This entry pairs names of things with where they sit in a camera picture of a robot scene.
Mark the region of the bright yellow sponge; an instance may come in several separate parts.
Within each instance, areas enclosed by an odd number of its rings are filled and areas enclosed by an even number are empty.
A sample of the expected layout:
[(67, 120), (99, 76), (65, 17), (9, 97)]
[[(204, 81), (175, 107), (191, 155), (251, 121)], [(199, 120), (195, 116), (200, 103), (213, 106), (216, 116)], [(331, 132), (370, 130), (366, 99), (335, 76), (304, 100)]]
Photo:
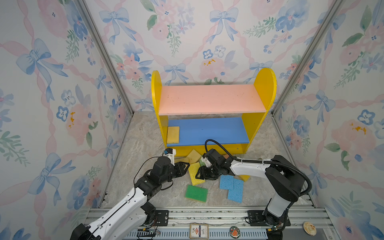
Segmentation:
[(200, 180), (200, 179), (196, 178), (196, 175), (197, 175), (198, 170), (199, 170), (200, 167), (201, 166), (200, 166), (199, 163), (194, 163), (194, 164), (191, 164), (189, 166), (188, 171), (189, 171), (191, 182), (192, 182), (193, 186), (196, 186), (196, 185), (199, 185), (199, 184), (203, 184), (203, 183), (206, 182), (205, 180)]

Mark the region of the dark green sponge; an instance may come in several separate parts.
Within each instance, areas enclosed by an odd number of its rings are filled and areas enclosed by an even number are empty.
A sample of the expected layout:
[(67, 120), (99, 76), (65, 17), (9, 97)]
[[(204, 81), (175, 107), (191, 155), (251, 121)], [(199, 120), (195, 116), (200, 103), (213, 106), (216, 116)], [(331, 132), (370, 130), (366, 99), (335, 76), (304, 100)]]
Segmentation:
[(208, 197), (208, 189), (188, 185), (185, 197), (187, 199), (205, 203)]

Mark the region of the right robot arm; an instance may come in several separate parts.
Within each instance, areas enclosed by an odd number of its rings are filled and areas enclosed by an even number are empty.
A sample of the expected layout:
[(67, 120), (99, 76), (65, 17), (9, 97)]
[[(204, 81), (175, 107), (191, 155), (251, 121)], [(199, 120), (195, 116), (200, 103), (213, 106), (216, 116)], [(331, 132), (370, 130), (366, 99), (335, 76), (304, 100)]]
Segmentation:
[(311, 180), (283, 156), (275, 155), (267, 160), (240, 159), (231, 154), (224, 157), (211, 149), (203, 154), (204, 166), (198, 169), (196, 178), (217, 180), (221, 176), (247, 175), (269, 180), (275, 194), (269, 200), (263, 213), (248, 217), (251, 225), (264, 224), (284, 228), (288, 224), (288, 212), (299, 197), (312, 190)]

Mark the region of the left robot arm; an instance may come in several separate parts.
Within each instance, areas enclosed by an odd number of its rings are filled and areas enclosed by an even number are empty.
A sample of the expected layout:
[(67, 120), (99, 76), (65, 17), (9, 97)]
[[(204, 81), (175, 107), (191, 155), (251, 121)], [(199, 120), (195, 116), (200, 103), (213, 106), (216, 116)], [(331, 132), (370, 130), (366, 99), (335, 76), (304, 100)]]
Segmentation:
[(154, 166), (139, 178), (130, 192), (106, 214), (88, 224), (78, 225), (71, 240), (122, 240), (138, 227), (152, 227), (158, 221), (156, 207), (149, 200), (188, 172), (189, 163), (172, 163), (170, 157), (155, 157)]

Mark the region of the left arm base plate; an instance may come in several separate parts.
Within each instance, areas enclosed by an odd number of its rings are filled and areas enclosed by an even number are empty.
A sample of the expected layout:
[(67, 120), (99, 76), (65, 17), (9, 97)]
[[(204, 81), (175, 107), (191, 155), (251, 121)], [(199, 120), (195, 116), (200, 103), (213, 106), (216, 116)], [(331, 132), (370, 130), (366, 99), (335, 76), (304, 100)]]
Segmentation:
[(146, 227), (166, 227), (169, 222), (169, 211), (168, 210), (155, 210), (149, 213), (143, 223)]

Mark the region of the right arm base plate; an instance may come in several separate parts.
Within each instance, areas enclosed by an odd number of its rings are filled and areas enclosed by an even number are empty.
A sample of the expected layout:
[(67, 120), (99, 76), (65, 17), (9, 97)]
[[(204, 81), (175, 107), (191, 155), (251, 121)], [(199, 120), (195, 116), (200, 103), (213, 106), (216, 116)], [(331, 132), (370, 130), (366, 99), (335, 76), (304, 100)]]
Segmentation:
[(281, 217), (276, 217), (266, 210), (248, 210), (246, 222), (252, 227), (289, 227), (291, 222), (288, 217), (288, 211), (285, 210)]

